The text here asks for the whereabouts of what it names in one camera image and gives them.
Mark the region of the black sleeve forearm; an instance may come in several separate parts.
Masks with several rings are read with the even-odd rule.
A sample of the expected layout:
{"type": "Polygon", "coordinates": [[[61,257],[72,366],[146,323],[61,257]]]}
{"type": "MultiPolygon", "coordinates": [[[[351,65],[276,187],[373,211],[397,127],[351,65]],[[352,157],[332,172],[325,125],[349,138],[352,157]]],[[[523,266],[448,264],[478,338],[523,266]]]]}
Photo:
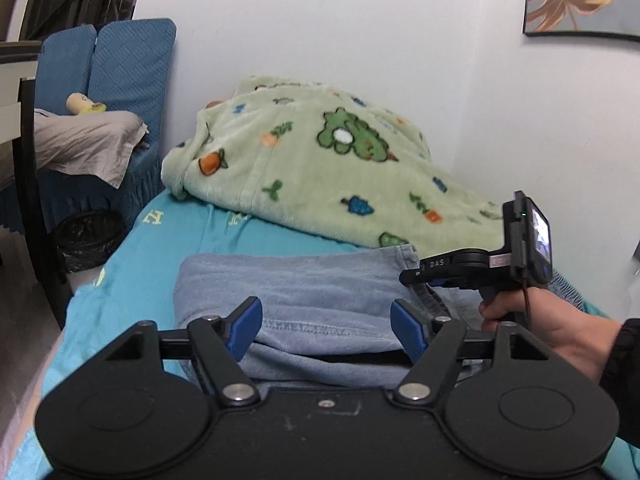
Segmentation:
{"type": "Polygon", "coordinates": [[[638,448],[640,444],[640,321],[628,318],[606,361],[600,387],[614,401],[620,415],[617,437],[638,448]]]}

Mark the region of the person's right hand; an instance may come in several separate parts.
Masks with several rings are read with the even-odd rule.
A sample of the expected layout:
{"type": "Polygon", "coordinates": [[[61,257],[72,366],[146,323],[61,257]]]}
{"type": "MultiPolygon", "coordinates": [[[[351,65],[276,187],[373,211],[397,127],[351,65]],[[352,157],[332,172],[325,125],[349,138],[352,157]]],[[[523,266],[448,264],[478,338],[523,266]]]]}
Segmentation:
{"type": "Polygon", "coordinates": [[[547,289],[500,292],[478,306],[483,330],[495,330],[504,316],[529,312],[529,330],[582,374],[598,382],[622,326],[576,309],[547,289]]]}

